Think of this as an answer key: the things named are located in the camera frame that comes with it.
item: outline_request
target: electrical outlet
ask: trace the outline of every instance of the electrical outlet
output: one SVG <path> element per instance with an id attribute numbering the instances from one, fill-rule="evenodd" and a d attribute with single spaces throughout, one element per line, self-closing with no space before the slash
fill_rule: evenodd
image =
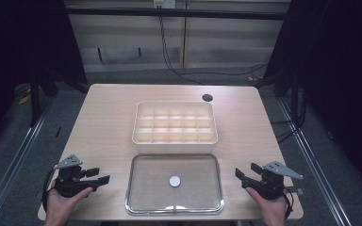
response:
<path id="1" fill-rule="evenodd" d="M 154 8 L 164 8 L 164 0 L 154 0 Z"/>
<path id="2" fill-rule="evenodd" d="M 164 0 L 164 8 L 175 8 L 175 0 Z"/>

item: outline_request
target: black curtain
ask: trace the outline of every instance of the black curtain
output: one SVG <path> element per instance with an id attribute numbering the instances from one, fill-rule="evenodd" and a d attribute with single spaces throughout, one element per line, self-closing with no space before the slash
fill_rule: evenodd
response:
<path id="1" fill-rule="evenodd" d="M 68 15 L 32 10 L 64 7 L 61 0 L 0 0 L 0 121 L 14 88 L 33 73 L 42 82 L 87 82 Z"/>
<path id="2" fill-rule="evenodd" d="M 284 96 L 292 86 L 293 75 L 301 73 L 321 22 L 328 0 L 292 0 L 274 45 L 264 82 L 275 83 L 275 93 Z"/>
<path id="3" fill-rule="evenodd" d="M 330 1 L 301 85 L 362 173 L 362 1 Z"/>

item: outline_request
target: white circular disc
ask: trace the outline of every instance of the white circular disc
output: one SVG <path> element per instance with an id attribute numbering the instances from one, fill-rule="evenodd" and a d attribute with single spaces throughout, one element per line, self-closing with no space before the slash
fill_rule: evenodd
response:
<path id="1" fill-rule="evenodd" d="M 173 187 L 177 187 L 177 186 L 180 186 L 181 184 L 181 180 L 179 177 L 177 176 L 174 176 L 172 178 L 170 178 L 170 185 L 173 186 Z"/>

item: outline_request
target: wooden table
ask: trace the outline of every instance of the wooden table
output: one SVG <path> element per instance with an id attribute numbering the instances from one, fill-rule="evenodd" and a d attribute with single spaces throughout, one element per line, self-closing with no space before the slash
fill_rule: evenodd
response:
<path id="1" fill-rule="evenodd" d="M 124 208 L 131 161 L 138 154 L 132 142 L 137 105 L 143 101 L 203 101 L 213 96 L 219 141 L 213 154 L 221 171 L 224 208 L 217 216 L 133 217 Z M 235 168 L 260 180 L 250 170 L 252 162 L 262 166 L 277 160 L 285 164 L 257 89 L 249 87 L 178 85 L 93 85 L 75 122 L 59 160 L 74 153 L 83 169 L 100 168 L 110 183 L 80 202 L 72 214 L 77 220 L 238 220 L 260 218 L 260 211 L 241 188 Z M 285 185 L 292 186 L 290 178 Z M 299 198 L 290 219 L 304 214 Z M 43 209 L 38 214 L 45 219 Z"/>

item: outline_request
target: dark floor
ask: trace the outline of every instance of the dark floor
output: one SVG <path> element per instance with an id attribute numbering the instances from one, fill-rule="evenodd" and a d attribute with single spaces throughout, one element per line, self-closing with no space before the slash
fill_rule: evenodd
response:
<path id="1" fill-rule="evenodd" d="M 236 68 L 195 69 L 189 70 L 189 72 L 205 72 L 206 70 L 211 72 L 214 70 L 217 73 L 248 71 L 247 69 Z M 205 85 L 249 86 L 255 82 L 249 79 L 251 74 L 234 76 L 212 73 L 185 76 Z M 90 84 L 193 84 L 168 70 L 92 73 L 89 74 L 89 81 Z M 58 86 L 60 87 L 58 96 L 52 100 L 50 107 L 47 107 L 48 111 L 41 130 L 32 143 L 29 153 L 20 167 L 19 174 L 0 208 L 0 225 L 43 224 L 37 218 L 41 203 L 35 198 L 35 194 L 41 190 L 47 171 L 58 162 L 86 96 L 65 85 L 58 84 Z M 263 87 L 259 92 L 270 121 L 285 121 L 286 118 L 279 105 L 281 99 L 274 96 L 272 86 Z M 17 101 L 21 97 L 22 94 L 16 96 L 16 100 L 0 128 L 0 182 L 29 130 L 31 106 L 29 101 L 23 105 L 17 105 Z M 42 98 L 42 105 L 48 105 L 50 102 L 51 99 Z M 362 175 L 347 160 L 338 143 L 328 137 L 326 126 L 322 124 L 310 103 L 306 107 L 302 130 L 316 160 L 327 176 L 329 184 L 343 204 L 348 219 L 352 225 L 362 225 Z M 290 131 L 290 128 L 286 123 L 275 123 L 273 124 L 273 131 L 281 140 L 284 137 L 281 135 Z M 281 142 L 280 148 L 287 165 L 304 176 L 302 181 L 294 180 L 294 184 L 303 188 L 305 192 L 300 197 L 304 216 L 299 220 L 288 221 L 287 225 L 338 225 L 294 136 Z M 100 222 L 70 222 L 69 225 L 99 224 Z M 244 221 L 243 224 L 263 225 L 260 220 Z"/>

